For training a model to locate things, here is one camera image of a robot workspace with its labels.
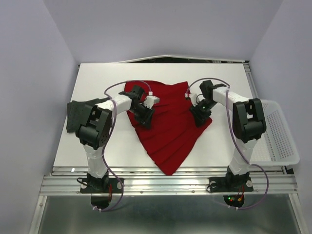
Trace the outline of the red skirt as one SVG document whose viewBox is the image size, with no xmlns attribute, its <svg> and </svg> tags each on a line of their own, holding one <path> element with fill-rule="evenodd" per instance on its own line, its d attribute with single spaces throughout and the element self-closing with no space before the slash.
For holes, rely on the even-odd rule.
<svg viewBox="0 0 312 234">
<path fill-rule="evenodd" d="M 172 85 L 152 80 L 128 82 L 124 90 L 128 92 L 134 85 L 145 91 L 152 90 L 160 99 L 153 107 L 155 113 L 150 129 L 136 121 L 133 113 L 127 112 L 127 115 L 148 156 L 165 175 L 171 176 L 190 154 L 212 119 L 207 119 L 200 127 L 196 126 L 190 111 L 192 104 L 185 98 L 189 86 L 186 81 Z"/>
</svg>

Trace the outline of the dark grey dotted skirt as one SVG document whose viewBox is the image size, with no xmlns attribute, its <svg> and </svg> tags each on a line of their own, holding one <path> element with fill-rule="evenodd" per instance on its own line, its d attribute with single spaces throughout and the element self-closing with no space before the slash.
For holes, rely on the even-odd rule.
<svg viewBox="0 0 312 234">
<path fill-rule="evenodd" d="M 67 125 L 66 131 L 74 133 L 79 128 L 80 117 L 86 104 L 94 106 L 95 104 L 107 101 L 109 98 L 96 98 L 88 101 L 71 101 L 67 103 Z"/>
</svg>

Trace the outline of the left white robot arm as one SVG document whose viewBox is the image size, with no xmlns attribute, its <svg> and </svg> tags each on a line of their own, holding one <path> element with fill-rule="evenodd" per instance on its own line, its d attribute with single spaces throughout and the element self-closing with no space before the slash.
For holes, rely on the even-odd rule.
<svg viewBox="0 0 312 234">
<path fill-rule="evenodd" d="M 115 97 L 85 103 L 75 130 L 88 162 L 87 176 L 77 179 L 81 193 L 104 193 L 111 189 L 110 170 L 104 159 L 104 151 L 112 136 L 117 115 L 129 111 L 138 123 L 150 129 L 155 112 L 153 106 L 159 101 L 152 91 L 146 93 L 141 86 L 134 85 L 130 91 L 122 91 Z"/>
</svg>

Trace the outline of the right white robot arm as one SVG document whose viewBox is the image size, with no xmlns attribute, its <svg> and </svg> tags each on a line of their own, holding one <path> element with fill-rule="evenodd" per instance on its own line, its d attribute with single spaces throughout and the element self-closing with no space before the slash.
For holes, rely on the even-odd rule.
<svg viewBox="0 0 312 234">
<path fill-rule="evenodd" d="M 222 104 L 226 108 L 230 136 L 234 144 L 233 158 L 225 176 L 210 177 L 207 191 L 210 193 L 253 191 L 249 167 L 255 145 L 266 132 L 262 102 L 258 98 L 249 99 L 230 91 L 230 85 L 214 78 L 200 78 L 203 99 L 186 90 L 185 99 L 191 102 L 190 111 L 196 127 L 202 126 L 210 117 L 212 108 Z"/>
</svg>

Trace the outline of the white plastic basket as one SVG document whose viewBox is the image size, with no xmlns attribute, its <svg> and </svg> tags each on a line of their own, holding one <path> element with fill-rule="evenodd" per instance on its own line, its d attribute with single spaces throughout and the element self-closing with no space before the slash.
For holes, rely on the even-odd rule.
<svg viewBox="0 0 312 234">
<path fill-rule="evenodd" d="M 280 105 L 262 100 L 266 132 L 257 141 L 250 162 L 265 166 L 291 166 L 299 163 L 300 156 Z"/>
</svg>

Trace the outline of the aluminium rail frame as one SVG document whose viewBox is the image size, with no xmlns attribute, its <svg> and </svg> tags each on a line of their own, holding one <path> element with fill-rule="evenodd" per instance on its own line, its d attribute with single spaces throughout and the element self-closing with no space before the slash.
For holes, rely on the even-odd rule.
<svg viewBox="0 0 312 234">
<path fill-rule="evenodd" d="M 172 176 L 164 175 L 145 154 L 125 113 L 118 116 L 105 157 L 125 181 L 115 210 L 92 209 L 76 179 L 87 171 L 78 139 L 62 132 L 56 159 L 42 180 L 32 234 L 307 234 L 296 178 L 283 167 L 263 174 L 251 169 L 254 185 L 247 210 L 225 206 L 222 194 L 206 191 L 208 179 L 222 176 L 234 147 L 223 106 L 213 123 Z"/>
</svg>

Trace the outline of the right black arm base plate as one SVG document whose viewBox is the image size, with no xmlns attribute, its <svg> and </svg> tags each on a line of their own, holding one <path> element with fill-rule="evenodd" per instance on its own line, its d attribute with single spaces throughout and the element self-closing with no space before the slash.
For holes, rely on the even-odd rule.
<svg viewBox="0 0 312 234">
<path fill-rule="evenodd" d="M 208 186 L 206 191 L 209 193 L 238 193 L 244 189 L 244 192 L 253 192 L 254 188 L 251 183 L 251 178 L 227 180 L 225 177 L 210 177 L 208 178 Z"/>
</svg>

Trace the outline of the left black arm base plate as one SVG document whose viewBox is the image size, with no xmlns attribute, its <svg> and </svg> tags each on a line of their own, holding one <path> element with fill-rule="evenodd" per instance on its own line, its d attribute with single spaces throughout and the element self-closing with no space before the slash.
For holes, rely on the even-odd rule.
<svg viewBox="0 0 312 234">
<path fill-rule="evenodd" d="M 121 183 L 114 177 L 109 177 L 104 182 L 92 182 L 91 184 L 87 178 L 79 177 L 77 182 L 80 184 L 80 193 L 82 194 L 122 193 Z"/>
</svg>

